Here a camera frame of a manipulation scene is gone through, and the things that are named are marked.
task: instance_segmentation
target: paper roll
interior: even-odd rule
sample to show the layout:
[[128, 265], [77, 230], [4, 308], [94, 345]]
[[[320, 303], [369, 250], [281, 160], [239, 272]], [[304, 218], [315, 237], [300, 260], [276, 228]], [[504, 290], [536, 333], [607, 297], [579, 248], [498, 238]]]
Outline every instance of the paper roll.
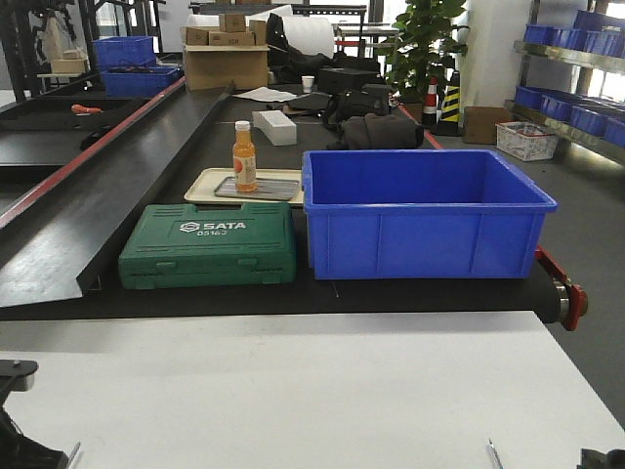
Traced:
[[332, 59], [334, 56], [334, 29], [326, 18], [282, 17], [284, 34], [289, 45], [302, 54], [318, 53]]

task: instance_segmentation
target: orange bottle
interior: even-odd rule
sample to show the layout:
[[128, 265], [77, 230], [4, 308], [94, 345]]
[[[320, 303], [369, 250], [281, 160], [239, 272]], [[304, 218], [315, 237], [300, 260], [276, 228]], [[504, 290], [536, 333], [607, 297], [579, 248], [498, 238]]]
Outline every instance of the orange bottle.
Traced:
[[256, 148], [252, 143], [249, 121], [237, 120], [234, 122], [234, 130], [236, 143], [232, 147], [232, 159], [236, 190], [252, 192], [258, 188], [258, 184], [256, 182]]

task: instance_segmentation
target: potted plant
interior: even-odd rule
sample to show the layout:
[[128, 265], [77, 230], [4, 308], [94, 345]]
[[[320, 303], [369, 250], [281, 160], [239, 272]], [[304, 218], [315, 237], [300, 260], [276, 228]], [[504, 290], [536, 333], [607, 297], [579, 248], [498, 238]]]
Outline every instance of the potted plant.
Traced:
[[393, 51], [386, 53], [391, 63], [387, 79], [404, 104], [422, 104], [430, 78], [437, 79], [438, 92], [444, 94], [446, 71], [456, 67], [455, 54], [467, 52], [467, 46], [453, 36], [454, 31], [468, 27], [452, 23], [466, 11], [466, 0], [405, 1], [406, 11], [394, 24], [398, 38], [386, 41], [394, 45]]

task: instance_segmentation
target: bottle cap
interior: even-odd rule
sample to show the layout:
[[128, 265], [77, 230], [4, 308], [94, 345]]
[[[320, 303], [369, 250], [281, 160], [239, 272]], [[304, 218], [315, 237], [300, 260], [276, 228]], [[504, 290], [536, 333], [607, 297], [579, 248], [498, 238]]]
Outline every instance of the bottle cap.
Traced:
[[237, 120], [234, 122], [234, 130], [250, 130], [250, 122], [248, 120]]

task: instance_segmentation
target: traffic cone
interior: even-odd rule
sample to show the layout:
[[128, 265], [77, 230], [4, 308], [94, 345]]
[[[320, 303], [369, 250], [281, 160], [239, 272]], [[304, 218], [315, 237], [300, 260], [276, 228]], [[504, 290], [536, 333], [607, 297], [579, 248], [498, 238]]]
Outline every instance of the traffic cone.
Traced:
[[430, 129], [437, 125], [437, 79], [435, 77], [430, 78], [421, 123]]
[[458, 122], [460, 121], [460, 72], [454, 70], [447, 85], [445, 99], [442, 100], [442, 114], [432, 131], [435, 135], [458, 137]]

